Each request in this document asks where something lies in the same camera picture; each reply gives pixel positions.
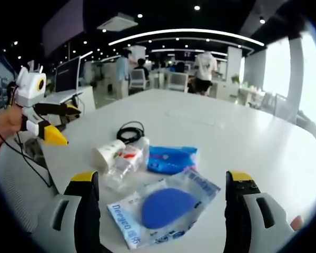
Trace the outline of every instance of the plastic bottle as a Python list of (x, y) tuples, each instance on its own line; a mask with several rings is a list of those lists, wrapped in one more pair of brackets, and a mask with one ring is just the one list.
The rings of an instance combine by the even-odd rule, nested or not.
[(108, 187), (118, 190), (125, 185), (125, 178), (135, 173), (140, 166), (146, 166), (149, 160), (150, 142), (141, 137), (138, 141), (126, 145), (125, 149), (115, 158), (114, 165), (103, 175)]

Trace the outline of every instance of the window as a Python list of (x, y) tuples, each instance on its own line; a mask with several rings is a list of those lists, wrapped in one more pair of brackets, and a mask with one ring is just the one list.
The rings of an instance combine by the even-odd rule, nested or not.
[(304, 73), (300, 110), (316, 123), (316, 44), (309, 32), (301, 35)]
[(288, 96), (290, 48), (288, 38), (276, 41), (266, 50), (263, 89)]

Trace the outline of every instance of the blue plastic bag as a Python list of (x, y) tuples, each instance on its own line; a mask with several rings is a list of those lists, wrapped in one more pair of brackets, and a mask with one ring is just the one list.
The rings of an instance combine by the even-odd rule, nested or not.
[(177, 174), (187, 168), (195, 169), (198, 149), (194, 147), (153, 147), (150, 146), (148, 171), (162, 174)]

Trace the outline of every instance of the black shorts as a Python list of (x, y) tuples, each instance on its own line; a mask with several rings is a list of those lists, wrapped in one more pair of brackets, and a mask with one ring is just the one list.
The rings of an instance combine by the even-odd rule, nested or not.
[(199, 78), (195, 79), (195, 90), (196, 92), (205, 92), (212, 86), (211, 81), (204, 81)]

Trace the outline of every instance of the robot hand camera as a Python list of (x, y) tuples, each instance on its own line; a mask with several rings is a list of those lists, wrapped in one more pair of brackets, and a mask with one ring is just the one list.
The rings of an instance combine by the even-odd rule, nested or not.
[(44, 73), (29, 73), (23, 67), (15, 83), (12, 99), (15, 99), (15, 103), (22, 107), (21, 131), (32, 132), (47, 144), (67, 145), (66, 137), (42, 116), (48, 114), (76, 115), (81, 113), (78, 108), (65, 103), (42, 103), (46, 90), (46, 74)]

